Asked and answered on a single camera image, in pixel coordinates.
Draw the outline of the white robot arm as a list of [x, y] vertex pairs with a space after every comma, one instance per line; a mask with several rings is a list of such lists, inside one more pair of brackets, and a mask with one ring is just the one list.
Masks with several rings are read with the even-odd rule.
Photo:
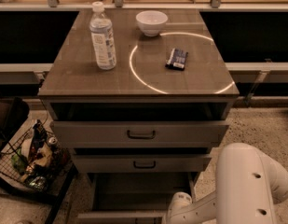
[[288, 199], [288, 171], [256, 147], [233, 143], [216, 163], [215, 191], [193, 201], [173, 195], [161, 224], [277, 224], [274, 206]]

